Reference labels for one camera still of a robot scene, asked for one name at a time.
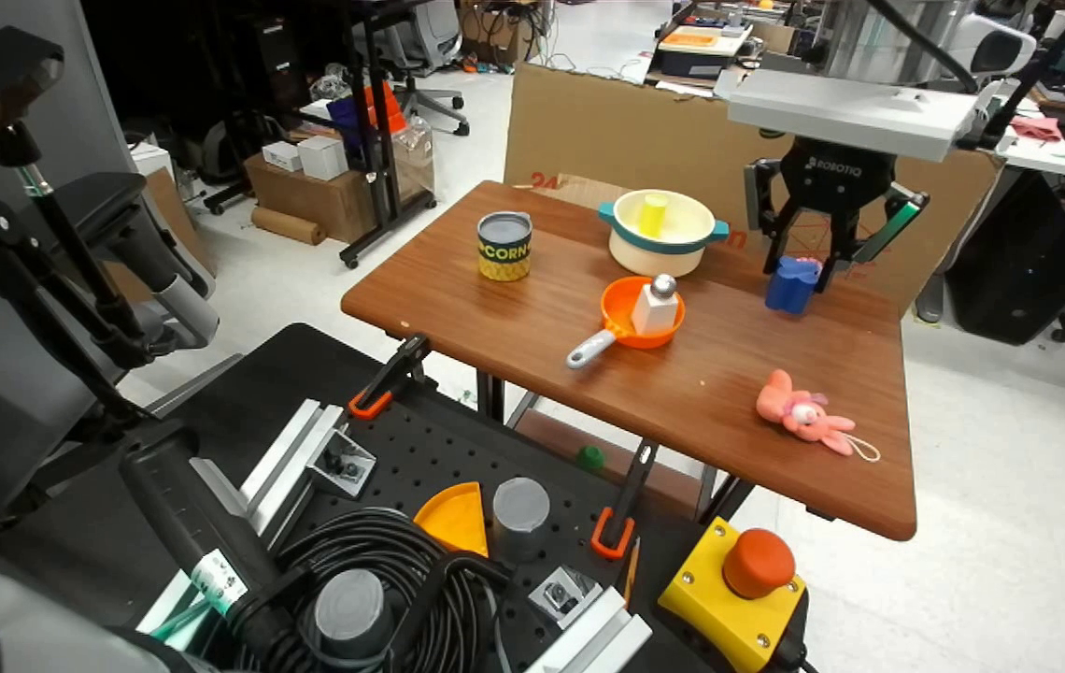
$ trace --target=pink toy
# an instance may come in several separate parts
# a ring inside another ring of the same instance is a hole
[[[835,454],[879,459],[879,449],[855,438],[855,421],[827,410],[827,395],[794,387],[788,371],[774,371],[759,387],[754,416],[783,426],[788,433],[827,444]]]

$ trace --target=orange triangle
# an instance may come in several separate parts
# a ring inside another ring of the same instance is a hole
[[[488,555],[481,481],[450,481],[448,489],[424,497],[414,524],[450,550]]]

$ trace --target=orange button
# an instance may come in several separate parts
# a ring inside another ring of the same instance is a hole
[[[719,563],[724,585],[747,603],[793,583],[793,574],[794,555],[788,542],[761,525],[742,529]]]

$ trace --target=orange handle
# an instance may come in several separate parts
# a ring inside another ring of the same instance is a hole
[[[623,518],[616,545],[606,545],[606,525],[610,525],[610,518],[614,518],[614,507],[606,504],[606,507],[597,512],[595,529],[589,529],[589,550],[595,550],[597,555],[606,555],[606,562],[623,562],[626,550],[630,550],[630,537],[633,537],[633,514]]]
[[[388,403],[391,403],[391,387],[386,387],[368,406],[357,406],[357,393],[353,393],[351,403],[348,403],[348,416],[368,421],[368,418],[378,418]]]

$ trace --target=blue object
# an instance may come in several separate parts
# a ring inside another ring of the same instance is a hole
[[[338,132],[343,145],[351,153],[361,153],[361,145],[357,145],[357,120],[353,120],[353,98],[330,102],[330,114],[331,114],[331,127]]]
[[[779,269],[765,285],[765,305],[779,312],[802,312],[822,277],[822,261],[813,256],[779,256]]]

